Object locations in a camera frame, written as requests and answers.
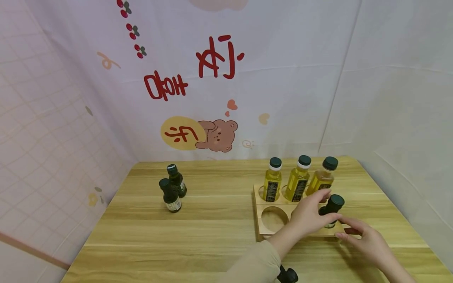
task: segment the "glass bottle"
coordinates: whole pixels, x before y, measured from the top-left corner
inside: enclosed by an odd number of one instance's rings
[[[183,175],[178,172],[178,168],[175,164],[167,166],[167,172],[169,174],[171,186],[176,190],[179,197],[184,197],[187,193],[187,187]]]
[[[269,169],[266,171],[264,178],[263,199],[268,202],[274,202],[277,192],[280,190],[282,183],[282,161],[278,157],[273,157],[269,161]]]
[[[317,190],[330,188],[334,180],[333,172],[337,166],[338,160],[335,157],[327,156],[323,161],[323,168],[316,170],[313,174],[305,194],[309,196]]]
[[[178,193],[172,188],[170,180],[164,178],[159,181],[159,187],[164,192],[164,202],[170,212],[178,212],[181,210],[181,201]]]
[[[327,201],[326,206],[323,206],[319,209],[319,215],[326,215],[328,213],[332,212],[338,212],[344,205],[344,199],[340,195],[331,195],[329,200]],[[333,228],[335,226],[335,223],[337,220],[335,220],[332,223],[329,223],[324,226],[324,228]]]
[[[298,202],[307,186],[310,173],[311,158],[307,155],[299,156],[297,166],[289,174],[288,185],[286,186],[285,197],[289,201]]]

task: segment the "bear illustration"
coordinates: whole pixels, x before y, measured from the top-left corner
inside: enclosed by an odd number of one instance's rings
[[[215,120],[198,121],[206,133],[206,141],[197,142],[198,149],[210,149],[212,151],[228,152],[233,147],[234,132],[237,130],[235,121]]]

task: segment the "green bottle cap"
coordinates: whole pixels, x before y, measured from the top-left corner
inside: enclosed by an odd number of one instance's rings
[[[323,161],[323,167],[327,170],[333,171],[337,169],[338,160],[335,157],[327,156]]]
[[[282,166],[282,161],[281,161],[281,159],[278,158],[278,157],[273,157],[273,158],[270,159],[269,165],[270,165],[272,168],[279,169],[279,168]]]
[[[331,195],[328,202],[327,202],[327,205],[326,205],[326,209],[329,211],[329,212],[338,212],[344,205],[344,198],[342,198],[341,196],[339,195]]]
[[[162,180],[159,181],[159,187],[162,190],[164,190],[168,186],[170,186],[170,180],[168,180],[167,178],[163,178]]]
[[[170,164],[169,166],[167,166],[167,172],[170,175],[174,175],[178,173],[178,167],[176,167],[175,164]]]
[[[303,166],[308,166],[311,164],[311,158],[307,155],[299,156],[298,162]]]

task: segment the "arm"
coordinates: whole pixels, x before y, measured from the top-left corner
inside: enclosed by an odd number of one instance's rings
[[[329,198],[330,190],[323,189],[304,198],[297,205],[287,225],[267,241],[255,244],[220,279],[219,283],[270,283],[280,274],[282,259],[303,237],[338,218],[340,214],[318,214],[318,203]]]
[[[349,243],[374,263],[387,277],[390,283],[415,283],[412,276],[404,269],[393,255],[389,245],[382,235],[358,219],[342,217],[342,223],[350,226],[345,233],[336,233],[336,237]],[[360,235],[361,239],[350,235]]]

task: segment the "wood grain surface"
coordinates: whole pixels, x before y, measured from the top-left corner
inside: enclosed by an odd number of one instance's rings
[[[312,169],[323,158],[313,158]],[[378,229],[417,282],[453,276],[362,166],[339,157],[332,190],[342,213]],[[168,163],[138,163],[99,220],[63,283],[216,282],[255,243],[252,187],[268,160],[178,162],[187,196],[168,212],[158,182]],[[295,158],[283,159],[284,183]],[[299,282],[387,282],[379,270],[336,239],[301,240],[283,262]]]

